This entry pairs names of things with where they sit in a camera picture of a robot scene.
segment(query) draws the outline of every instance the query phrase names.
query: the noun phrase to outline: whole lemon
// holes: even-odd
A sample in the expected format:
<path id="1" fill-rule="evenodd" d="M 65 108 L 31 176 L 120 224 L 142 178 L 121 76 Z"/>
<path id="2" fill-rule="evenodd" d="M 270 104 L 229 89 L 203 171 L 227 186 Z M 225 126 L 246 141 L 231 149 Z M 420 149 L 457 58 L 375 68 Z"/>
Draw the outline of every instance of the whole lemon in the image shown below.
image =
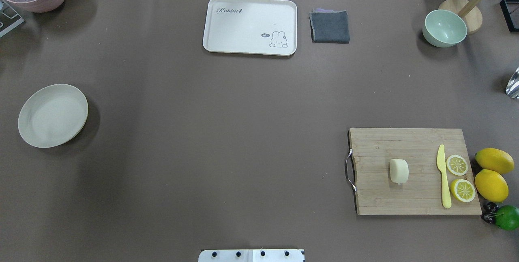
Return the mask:
<path id="1" fill-rule="evenodd" d="M 508 185 L 501 174 L 483 169 L 474 178 L 481 196 L 492 202 L 503 202 L 508 197 Z"/>
<path id="2" fill-rule="evenodd" d="M 485 148 L 475 157 L 482 168 L 496 171 L 499 174 L 506 174 L 514 169 L 514 160 L 506 152 L 497 148 Z"/>

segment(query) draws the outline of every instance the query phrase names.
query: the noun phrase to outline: round wooden base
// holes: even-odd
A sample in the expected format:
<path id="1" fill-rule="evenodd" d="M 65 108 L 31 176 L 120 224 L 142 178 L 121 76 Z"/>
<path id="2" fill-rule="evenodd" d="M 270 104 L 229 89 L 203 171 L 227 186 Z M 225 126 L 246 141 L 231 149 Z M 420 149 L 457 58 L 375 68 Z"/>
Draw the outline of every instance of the round wooden base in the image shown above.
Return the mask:
<path id="1" fill-rule="evenodd" d="M 468 2 L 468 0 L 446 0 L 440 4 L 438 9 L 446 9 L 447 11 L 452 11 L 457 14 Z M 483 24 L 483 15 L 476 6 L 462 19 L 467 25 L 467 34 L 469 35 L 476 33 Z"/>

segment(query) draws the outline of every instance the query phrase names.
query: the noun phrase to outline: knife handle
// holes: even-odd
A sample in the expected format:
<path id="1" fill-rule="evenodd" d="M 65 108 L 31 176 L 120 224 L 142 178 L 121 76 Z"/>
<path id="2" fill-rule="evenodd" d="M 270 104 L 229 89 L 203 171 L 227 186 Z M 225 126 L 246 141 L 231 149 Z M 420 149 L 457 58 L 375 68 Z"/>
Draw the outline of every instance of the knife handle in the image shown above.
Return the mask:
<path id="1" fill-rule="evenodd" d="M 449 183 L 447 182 L 447 172 L 442 172 L 442 204 L 445 208 L 450 208 L 452 202 L 450 200 Z"/>

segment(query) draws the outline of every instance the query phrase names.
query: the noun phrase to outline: mint green bowl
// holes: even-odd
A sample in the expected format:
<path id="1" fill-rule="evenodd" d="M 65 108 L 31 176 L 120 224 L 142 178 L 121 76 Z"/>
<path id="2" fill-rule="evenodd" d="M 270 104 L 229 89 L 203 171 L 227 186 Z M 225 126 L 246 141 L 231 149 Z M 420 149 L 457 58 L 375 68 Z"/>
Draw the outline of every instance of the mint green bowl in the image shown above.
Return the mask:
<path id="1" fill-rule="evenodd" d="M 431 11 L 423 22 L 422 33 L 427 42 L 436 47 L 451 47 L 467 36 L 467 25 L 452 11 Z"/>

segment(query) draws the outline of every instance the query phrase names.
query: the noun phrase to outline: lemon slice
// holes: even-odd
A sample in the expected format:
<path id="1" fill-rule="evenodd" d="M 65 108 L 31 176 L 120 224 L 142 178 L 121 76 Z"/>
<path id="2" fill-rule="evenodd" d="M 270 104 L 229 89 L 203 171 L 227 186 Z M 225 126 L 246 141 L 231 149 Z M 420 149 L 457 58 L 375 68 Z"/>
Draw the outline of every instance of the lemon slice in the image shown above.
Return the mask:
<path id="1" fill-rule="evenodd" d="M 462 202 L 470 202 L 476 197 L 476 189 L 474 185 L 464 179 L 456 179 L 450 183 L 450 192 L 454 198 Z"/>
<path id="2" fill-rule="evenodd" d="M 447 168 L 449 172 L 456 176 L 463 176 L 469 171 L 467 161 L 459 155 L 451 155 L 447 159 Z"/>

